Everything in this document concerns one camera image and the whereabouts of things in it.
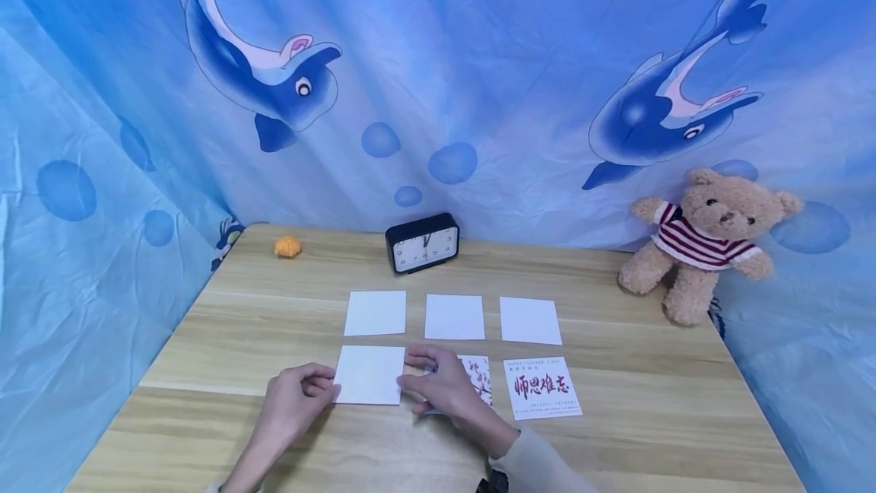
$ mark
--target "person's left hand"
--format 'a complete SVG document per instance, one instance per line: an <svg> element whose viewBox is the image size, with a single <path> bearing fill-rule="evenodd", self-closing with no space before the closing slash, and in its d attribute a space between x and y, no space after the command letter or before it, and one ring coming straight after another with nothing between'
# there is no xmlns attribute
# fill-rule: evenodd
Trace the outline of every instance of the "person's left hand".
<svg viewBox="0 0 876 493"><path fill-rule="evenodd" d="M268 382L253 440L285 451L338 397L341 385L332 384L334 377L333 368L319 364L279 372Z"/></svg>
<svg viewBox="0 0 876 493"><path fill-rule="evenodd" d="M223 493L248 493L258 488L271 466L338 398L341 385L332 384L334 377L333 368L306 364L283 370L268 382L259 420L221 487Z"/></svg>

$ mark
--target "finger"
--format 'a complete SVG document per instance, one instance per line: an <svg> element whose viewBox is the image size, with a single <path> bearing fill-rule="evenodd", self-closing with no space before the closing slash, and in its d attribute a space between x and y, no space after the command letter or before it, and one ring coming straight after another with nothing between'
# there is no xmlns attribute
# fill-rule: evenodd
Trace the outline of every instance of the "finger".
<svg viewBox="0 0 876 493"><path fill-rule="evenodd" d="M331 379L327 379L326 377L307 377L302 384L313 384L318 386L318 388L322 390L326 390L331 387L333 381Z"/></svg>
<svg viewBox="0 0 876 493"><path fill-rule="evenodd" d="M417 402L411 406L411 413L414 413L415 415L425 415L433 409L434 406L432 406L432 403L430 402Z"/></svg>
<svg viewBox="0 0 876 493"><path fill-rule="evenodd" d="M428 358L440 367L443 362L448 362L451 360L455 360L456 354L447 348L438 347L438 345L427 345L427 344L419 344L414 343L408 345L408 349L405 350L410 356L420 357L420 358Z"/></svg>
<svg viewBox="0 0 876 493"><path fill-rule="evenodd" d="M301 390L304 390L304 395L307 397L318 397L326 391L312 383L301 383Z"/></svg>
<svg viewBox="0 0 876 493"><path fill-rule="evenodd" d="M426 367L438 367L434 360L425 356L405 355L405 364L419 367L421 370L425 370Z"/></svg>
<svg viewBox="0 0 876 493"><path fill-rule="evenodd" d="M338 394L341 393L341 385L333 384L326 390L323 390L317 396L312 397L309 400L311 411L314 415L318 415L319 413L326 408L326 406L330 405L331 402L334 402L338 399Z"/></svg>
<svg viewBox="0 0 876 493"><path fill-rule="evenodd" d="M425 399L430 399L433 383L429 381L429 378L428 376L416 376L416 374L402 374L395 382L406 393L415 393Z"/></svg>
<svg viewBox="0 0 876 493"><path fill-rule="evenodd" d="M335 370L333 367L323 366L322 364L315 364L315 362L310 362L310 364L305 364L299 367L293 367L292 371L297 374L298 377L303 381L304 379L309 379L311 377L326 377L328 379L335 377Z"/></svg>

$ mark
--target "clock face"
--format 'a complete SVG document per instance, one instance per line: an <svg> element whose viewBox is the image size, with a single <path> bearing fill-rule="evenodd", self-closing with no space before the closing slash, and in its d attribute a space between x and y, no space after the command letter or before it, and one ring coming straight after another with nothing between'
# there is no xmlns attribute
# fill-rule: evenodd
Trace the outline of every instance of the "clock face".
<svg viewBox="0 0 876 493"><path fill-rule="evenodd" d="M454 256L458 237L459 229L451 227L399 241L392 246L392 258L395 260L396 270L405 272Z"/></svg>

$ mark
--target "alarm clock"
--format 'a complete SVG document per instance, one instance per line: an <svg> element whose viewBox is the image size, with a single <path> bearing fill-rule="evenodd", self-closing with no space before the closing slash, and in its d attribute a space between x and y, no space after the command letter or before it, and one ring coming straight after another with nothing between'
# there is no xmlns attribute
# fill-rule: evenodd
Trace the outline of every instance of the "alarm clock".
<svg viewBox="0 0 876 493"><path fill-rule="evenodd" d="M459 254L459 224L450 214L434 215L386 230L386 251L396 274L411 274Z"/></svg>

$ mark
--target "card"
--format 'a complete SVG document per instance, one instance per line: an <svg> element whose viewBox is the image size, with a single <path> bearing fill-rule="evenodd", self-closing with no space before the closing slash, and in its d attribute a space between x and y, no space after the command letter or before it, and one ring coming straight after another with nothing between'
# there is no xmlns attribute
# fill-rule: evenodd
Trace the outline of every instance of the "card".
<svg viewBox="0 0 876 493"><path fill-rule="evenodd" d="M514 420L581 415L563 356L505 360L505 378Z"/></svg>
<svg viewBox="0 0 876 493"><path fill-rule="evenodd" d="M405 332L405 291L351 291L344 337Z"/></svg>
<svg viewBox="0 0 876 493"><path fill-rule="evenodd" d="M498 298L502 341L561 345L560 322L553 301L544 299Z"/></svg>
<svg viewBox="0 0 876 493"><path fill-rule="evenodd" d="M479 295L426 296L426 339L486 339Z"/></svg>
<svg viewBox="0 0 876 493"><path fill-rule="evenodd" d="M402 389L395 380L404 369L404 347L344 345L335 368L335 384L341 385L335 403L398 406Z"/></svg>
<svg viewBox="0 0 876 493"><path fill-rule="evenodd" d="M468 379L471 379L471 385L478 391L486 405L492 407L490 359L486 356L459 355L459 360L462 362L462 366L465 367L465 372L468 373ZM427 368L426 373L434 373L433 368ZM442 415L442 412L433 409L427 414Z"/></svg>

